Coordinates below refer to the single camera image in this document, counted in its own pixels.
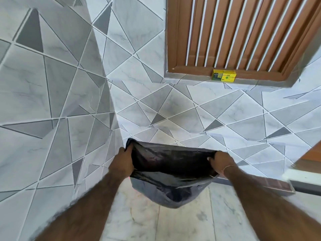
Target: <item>hand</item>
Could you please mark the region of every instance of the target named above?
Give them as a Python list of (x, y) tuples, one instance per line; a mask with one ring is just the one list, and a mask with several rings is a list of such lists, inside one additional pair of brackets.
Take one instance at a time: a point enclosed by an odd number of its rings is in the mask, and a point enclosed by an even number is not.
[(223, 151), (217, 151), (214, 159), (211, 157), (208, 157), (207, 159), (210, 161), (212, 168), (221, 175), (224, 175), (224, 169), (228, 166), (238, 167), (234, 159), (228, 153)]
[(132, 150), (134, 145), (130, 144), (125, 151), (124, 147), (120, 147), (118, 154), (115, 155), (115, 158), (111, 162), (109, 166), (109, 171), (116, 173), (118, 176), (123, 179), (129, 177), (133, 170), (133, 162), (132, 162)]

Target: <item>forearm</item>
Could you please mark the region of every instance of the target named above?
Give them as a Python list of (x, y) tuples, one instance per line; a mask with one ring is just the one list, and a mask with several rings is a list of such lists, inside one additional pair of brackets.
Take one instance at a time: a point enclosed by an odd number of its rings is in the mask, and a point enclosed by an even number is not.
[(36, 241), (99, 241), (123, 179), (119, 174), (109, 172), (46, 227)]
[(227, 167), (224, 173), (261, 241), (321, 240), (321, 225), (302, 210), (263, 189), (237, 167)]

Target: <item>white floor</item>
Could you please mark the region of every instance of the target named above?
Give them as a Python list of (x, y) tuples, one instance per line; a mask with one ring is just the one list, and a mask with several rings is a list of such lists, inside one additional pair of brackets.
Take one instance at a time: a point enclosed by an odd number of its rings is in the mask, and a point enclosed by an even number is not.
[[(321, 196), (297, 193), (296, 204), (321, 222)], [(231, 186), (212, 183), (179, 209), (159, 206), (126, 179), (114, 200), (101, 241), (254, 241), (254, 234)]]

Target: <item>hairy arm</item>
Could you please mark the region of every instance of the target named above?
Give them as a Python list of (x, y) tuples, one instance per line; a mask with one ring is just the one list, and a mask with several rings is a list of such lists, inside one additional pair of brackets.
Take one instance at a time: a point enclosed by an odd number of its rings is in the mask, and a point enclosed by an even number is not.
[(211, 164), (232, 183), (261, 241), (321, 240), (320, 223), (277, 194), (263, 189), (250, 175), (240, 170), (227, 153), (215, 155)]
[(35, 241), (99, 241), (118, 187), (134, 167), (133, 146), (119, 149), (103, 179), (58, 216)]

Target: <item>garbage bag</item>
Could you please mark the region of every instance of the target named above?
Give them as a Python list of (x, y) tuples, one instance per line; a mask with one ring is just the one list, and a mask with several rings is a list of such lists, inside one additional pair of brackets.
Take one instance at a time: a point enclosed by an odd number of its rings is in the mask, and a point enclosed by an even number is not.
[(191, 202), (218, 175), (207, 160), (216, 151), (132, 138), (127, 140), (126, 148), (130, 144), (134, 145), (132, 186), (159, 205), (178, 208)]

